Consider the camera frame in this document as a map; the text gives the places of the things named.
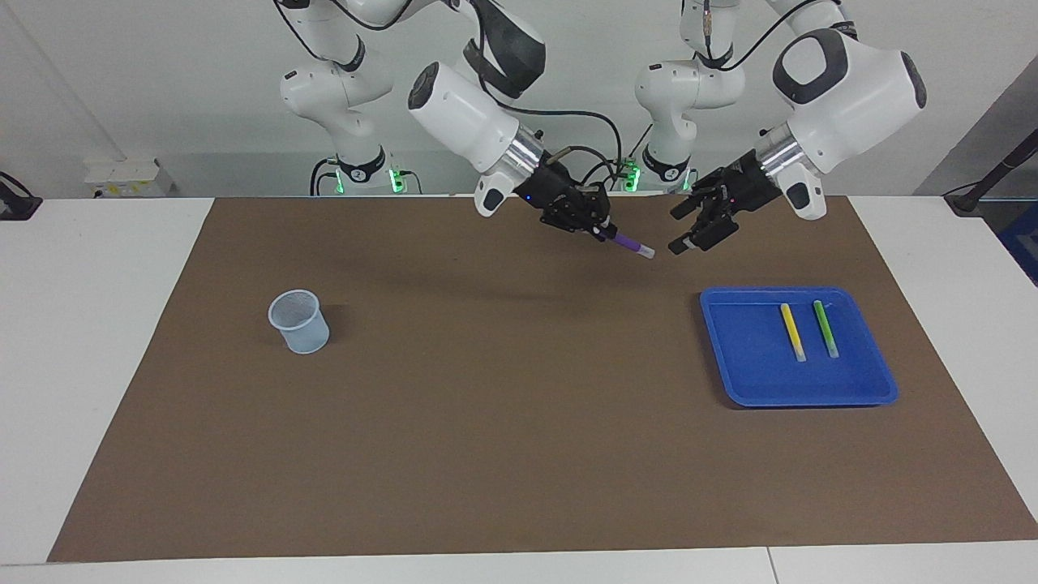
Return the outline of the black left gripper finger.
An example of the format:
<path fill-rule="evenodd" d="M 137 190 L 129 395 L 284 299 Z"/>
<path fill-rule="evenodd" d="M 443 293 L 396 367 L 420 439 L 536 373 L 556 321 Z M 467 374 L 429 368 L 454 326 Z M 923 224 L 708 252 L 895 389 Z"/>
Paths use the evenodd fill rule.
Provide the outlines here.
<path fill-rule="evenodd" d="M 696 221 L 715 221 L 723 216 L 723 177 L 708 174 L 696 180 L 687 193 L 686 199 L 670 211 L 675 221 L 682 221 L 698 211 Z"/>
<path fill-rule="evenodd" d="M 687 232 L 672 240 L 667 249 L 672 255 L 681 255 L 689 249 L 708 251 L 721 243 L 727 237 L 738 232 L 740 226 L 728 211 L 704 208 L 696 216 L 696 221 Z"/>

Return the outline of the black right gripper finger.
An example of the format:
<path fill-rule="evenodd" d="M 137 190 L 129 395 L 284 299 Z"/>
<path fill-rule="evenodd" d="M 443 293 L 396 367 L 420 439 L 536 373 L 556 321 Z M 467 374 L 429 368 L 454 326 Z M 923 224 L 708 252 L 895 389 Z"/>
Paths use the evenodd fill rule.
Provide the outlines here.
<path fill-rule="evenodd" d="M 570 233 L 585 233 L 597 241 L 614 240 L 619 230 L 612 225 L 608 211 L 588 211 L 581 208 L 561 208 L 557 211 L 559 229 Z"/>
<path fill-rule="evenodd" d="M 608 225 L 611 221 L 611 200 L 607 186 L 603 182 L 590 182 L 588 185 L 578 185 L 577 193 L 582 213 L 588 216 L 589 221 L 593 225 Z"/>

